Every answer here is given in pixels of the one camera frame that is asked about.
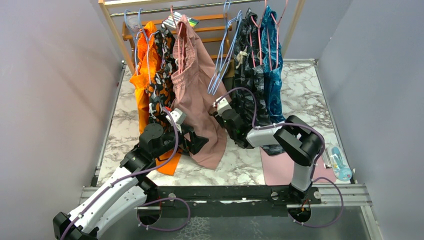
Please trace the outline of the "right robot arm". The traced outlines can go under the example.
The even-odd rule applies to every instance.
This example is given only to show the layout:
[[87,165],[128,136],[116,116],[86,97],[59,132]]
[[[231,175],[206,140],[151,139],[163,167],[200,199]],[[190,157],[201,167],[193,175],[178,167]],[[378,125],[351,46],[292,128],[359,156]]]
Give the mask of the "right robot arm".
[[251,126],[233,108],[212,114],[225,128],[234,143],[243,149],[279,145],[294,162],[293,175],[288,185],[289,199],[300,204],[309,196],[317,158],[323,152],[325,140],[311,126],[295,115],[286,121],[268,126]]

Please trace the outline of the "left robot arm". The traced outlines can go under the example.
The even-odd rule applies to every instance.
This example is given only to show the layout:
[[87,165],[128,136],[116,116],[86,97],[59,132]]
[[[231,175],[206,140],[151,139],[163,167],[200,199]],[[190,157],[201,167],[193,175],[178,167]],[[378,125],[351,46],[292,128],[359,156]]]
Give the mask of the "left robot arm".
[[188,125],[173,124],[165,132],[156,123],[146,126],[139,142],[120,162],[112,176],[87,200],[70,213],[59,212],[53,218],[54,236],[58,240],[97,240],[130,210],[161,204],[163,201],[187,202],[172,194],[160,196],[159,187],[147,175],[159,168],[156,158],[179,147],[197,154],[208,143]]

